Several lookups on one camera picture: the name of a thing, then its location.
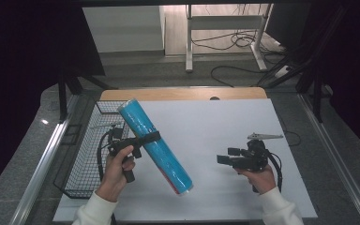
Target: metal frame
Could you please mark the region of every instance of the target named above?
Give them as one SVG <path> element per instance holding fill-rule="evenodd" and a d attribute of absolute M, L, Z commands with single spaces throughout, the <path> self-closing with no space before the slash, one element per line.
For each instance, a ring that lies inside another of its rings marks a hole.
<path fill-rule="evenodd" d="M 262 16 L 192 16 L 192 5 L 187 5 L 187 50 L 186 50 L 186 72 L 192 72 L 192 40 L 193 30 L 235 30 L 235 29 L 256 29 L 258 30 L 256 41 L 250 45 L 250 49 L 255 56 L 260 71 L 266 71 L 267 66 L 264 63 L 260 53 L 260 43 L 267 24 L 268 14 L 272 4 L 268 4 L 267 10 Z"/>
<path fill-rule="evenodd" d="M 48 145 L 45 148 L 39 164 L 37 165 L 37 168 L 35 169 L 34 174 L 31 177 L 31 180 L 28 183 L 28 186 L 25 189 L 25 192 L 22 195 L 22 198 L 9 224 L 24 224 L 27 220 L 28 215 L 31 212 L 32 206 L 34 205 L 34 202 L 38 196 L 40 188 L 42 187 L 43 181 L 45 180 L 46 174 L 51 167 L 54 155 L 60 145 L 60 141 L 63 138 L 64 133 L 66 132 L 77 102 L 77 96 L 72 96 L 69 100 L 67 106 L 67 119 L 63 121 L 63 123 L 56 126 L 53 135 L 51 136 L 51 139 L 49 140 Z"/>
<path fill-rule="evenodd" d="M 360 187 L 354 180 L 352 174 L 341 158 L 338 149 L 332 142 L 329 134 L 326 131 L 326 128 L 323 123 L 320 123 L 319 120 L 315 117 L 314 112 L 310 109 L 311 105 L 305 95 L 298 94 L 299 99 L 303 105 L 303 108 L 306 111 L 306 114 L 311 121 L 312 126 L 314 126 L 315 131 L 317 132 L 329 158 L 331 159 L 338 176 L 343 182 L 344 187 L 349 192 L 352 201 L 355 204 L 355 207 L 360 214 Z"/>

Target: blue cylinder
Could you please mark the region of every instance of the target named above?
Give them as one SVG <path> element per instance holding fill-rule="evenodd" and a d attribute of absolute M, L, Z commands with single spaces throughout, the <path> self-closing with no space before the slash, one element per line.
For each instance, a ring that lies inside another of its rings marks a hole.
<path fill-rule="evenodd" d="M 143 138 L 145 135 L 157 131 L 135 98 L 121 105 L 118 111 L 136 137 Z M 183 195 L 192 189 L 191 178 L 162 138 L 147 143 L 143 147 L 176 194 Z"/>

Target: gray floor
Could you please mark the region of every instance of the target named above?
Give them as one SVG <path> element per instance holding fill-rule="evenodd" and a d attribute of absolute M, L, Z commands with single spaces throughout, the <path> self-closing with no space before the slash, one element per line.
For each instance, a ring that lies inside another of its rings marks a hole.
<path fill-rule="evenodd" d="M 148 55 L 135 57 L 129 55 L 117 58 L 117 56 L 109 54 L 101 57 L 107 76 L 98 78 L 120 88 L 221 86 L 223 84 L 210 77 L 210 70 L 213 67 L 227 65 L 257 69 L 251 56 L 247 54 L 196 57 L 193 73 L 185 72 L 183 57 Z M 237 86 L 250 86 L 262 75 L 224 70 L 219 72 L 219 76 L 226 82 L 234 83 Z M 360 215 L 354 202 L 339 178 L 323 143 L 294 91 L 297 79 L 295 77 L 274 89 L 266 90 L 266 92 L 273 101 L 283 129 L 289 131 L 286 138 L 318 214 L 318 218 L 306 219 L 305 223 L 314 225 L 360 224 Z M 80 95 L 80 101 L 76 106 L 77 113 L 71 120 L 72 125 L 87 123 L 94 100 L 98 99 L 102 91 L 101 88 L 88 81 L 81 81 L 85 90 Z M 57 102 L 57 86 L 53 86 L 43 93 L 34 123 L 0 177 L 0 224 L 8 224 L 12 218 L 51 138 L 58 122 Z M 329 98 L 322 100 L 322 118 L 328 133 L 360 187 L 360 141 L 330 106 Z M 49 124 L 41 123 L 42 119 L 49 121 Z M 71 144 L 60 146 L 33 210 L 29 214 L 27 224 L 52 224 L 55 208 L 62 195 L 62 192 L 53 185 L 53 180 L 62 161 L 74 154 L 75 148 L 76 145 Z"/>

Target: human hand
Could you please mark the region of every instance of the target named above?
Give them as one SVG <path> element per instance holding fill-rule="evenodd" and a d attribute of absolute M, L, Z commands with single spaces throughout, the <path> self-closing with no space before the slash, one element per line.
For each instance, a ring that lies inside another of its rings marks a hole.
<path fill-rule="evenodd" d="M 117 202 L 119 194 L 127 184 L 127 179 L 123 175 L 122 170 L 131 171 L 135 166 L 133 157 L 122 163 L 124 158 L 132 151 L 133 146 L 130 145 L 120 150 L 116 157 L 107 157 L 106 170 L 101 184 L 96 190 L 96 194 L 99 197 L 112 203 Z"/>
<path fill-rule="evenodd" d="M 265 166 L 261 172 L 249 172 L 240 169 L 235 170 L 247 177 L 249 183 L 254 186 L 260 194 L 264 194 L 277 186 L 273 169 L 270 165 Z"/>

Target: white sleeve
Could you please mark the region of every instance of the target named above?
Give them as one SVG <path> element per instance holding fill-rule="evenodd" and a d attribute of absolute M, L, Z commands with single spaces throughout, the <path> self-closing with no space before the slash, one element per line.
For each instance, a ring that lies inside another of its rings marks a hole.
<path fill-rule="evenodd" d="M 286 201 L 279 189 L 274 189 L 260 196 L 262 201 L 262 220 L 266 225 L 300 225 L 303 219 L 296 204 Z"/>
<path fill-rule="evenodd" d="M 109 225 L 111 224 L 111 215 L 117 204 L 118 202 L 108 202 L 101 199 L 93 192 L 87 204 L 78 209 L 75 216 L 76 220 L 72 224 Z"/>

